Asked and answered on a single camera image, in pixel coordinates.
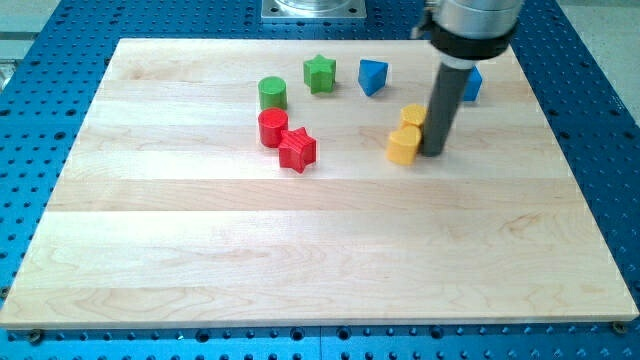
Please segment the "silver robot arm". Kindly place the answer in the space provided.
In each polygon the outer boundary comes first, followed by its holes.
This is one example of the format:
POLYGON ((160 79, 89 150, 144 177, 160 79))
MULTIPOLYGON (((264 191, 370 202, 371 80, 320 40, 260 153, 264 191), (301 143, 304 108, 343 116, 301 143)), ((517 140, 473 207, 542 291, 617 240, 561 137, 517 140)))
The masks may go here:
POLYGON ((523 4, 523 0, 425 0, 410 38, 429 34, 445 66, 470 70, 506 51, 523 4))

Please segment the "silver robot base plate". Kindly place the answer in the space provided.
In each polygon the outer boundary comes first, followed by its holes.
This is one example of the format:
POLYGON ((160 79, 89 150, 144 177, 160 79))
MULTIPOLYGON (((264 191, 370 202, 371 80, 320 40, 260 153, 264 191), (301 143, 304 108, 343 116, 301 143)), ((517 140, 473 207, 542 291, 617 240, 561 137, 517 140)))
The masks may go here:
POLYGON ((364 19, 365 0, 262 0, 261 18, 289 19, 364 19))

